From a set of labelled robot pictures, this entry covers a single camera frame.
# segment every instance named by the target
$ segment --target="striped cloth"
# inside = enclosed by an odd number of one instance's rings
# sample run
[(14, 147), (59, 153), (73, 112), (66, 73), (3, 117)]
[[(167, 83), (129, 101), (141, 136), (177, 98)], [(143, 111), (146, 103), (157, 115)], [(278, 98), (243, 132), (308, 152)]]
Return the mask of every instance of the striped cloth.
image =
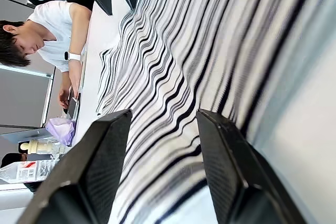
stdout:
[(215, 223), (197, 109), (261, 148), (330, 52), (333, 1), (138, 0), (100, 55), (97, 112), (133, 110), (111, 223)]

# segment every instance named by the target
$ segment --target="hand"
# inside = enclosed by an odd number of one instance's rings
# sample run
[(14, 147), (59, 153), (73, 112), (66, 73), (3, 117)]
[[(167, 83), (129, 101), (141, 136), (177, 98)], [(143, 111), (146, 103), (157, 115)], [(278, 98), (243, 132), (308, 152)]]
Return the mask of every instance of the hand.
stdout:
[(69, 106), (69, 89), (61, 87), (58, 93), (58, 103), (63, 109), (67, 109)]
[(73, 89), (73, 96), (78, 98), (79, 81), (82, 73), (82, 66), (79, 60), (69, 60), (69, 76)]

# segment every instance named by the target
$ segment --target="white table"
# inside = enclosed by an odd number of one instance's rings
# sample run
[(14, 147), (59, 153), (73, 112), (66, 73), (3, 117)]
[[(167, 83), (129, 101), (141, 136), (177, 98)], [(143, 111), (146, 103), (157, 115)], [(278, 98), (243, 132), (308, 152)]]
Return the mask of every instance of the white table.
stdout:
[(97, 3), (94, 3), (87, 39), (85, 79), (73, 145), (82, 139), (91, 123), (98, 118), (97, 94), (102, 69), (99, 53), (111, 48), (112, 43), (118, 39), (119, 23), (129, 11), (125, 0), (112, 0), (112, 16), (108, 16)]

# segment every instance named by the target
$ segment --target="dark hair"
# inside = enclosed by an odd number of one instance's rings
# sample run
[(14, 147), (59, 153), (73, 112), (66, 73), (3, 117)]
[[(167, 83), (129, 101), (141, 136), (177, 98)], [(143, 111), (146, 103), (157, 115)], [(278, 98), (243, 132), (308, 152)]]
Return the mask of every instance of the dark hair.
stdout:
[(2, 163), (1, 163), (1, 167), (4, 167), (6, 165), (9, 165), (11, 163), (14, 162), (20, 162), (22, 158), (22, 154), (21, 153), (7, 153), (3, 159), (2, 159)]
[(10, 22), (0, 20), (0, 63), (6, 66), (26, 67), (30, 60), (21, 55), (19, 49), (15, 46), (14, 34), (4, 30), (5, 25), (15, 27), (22, 26), (24, 22)]

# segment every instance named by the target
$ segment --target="plastic bag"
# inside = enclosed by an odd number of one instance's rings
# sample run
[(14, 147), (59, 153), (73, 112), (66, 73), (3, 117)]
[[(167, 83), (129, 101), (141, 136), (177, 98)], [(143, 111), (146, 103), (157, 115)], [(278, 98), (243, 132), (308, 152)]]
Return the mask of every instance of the plastic bag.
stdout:
[(75, 135), (75, 126), (73, 121), (67, 118), (52, 118), (46, 126), (47, 131), (51, 133), (62, 145), (70, 146)]

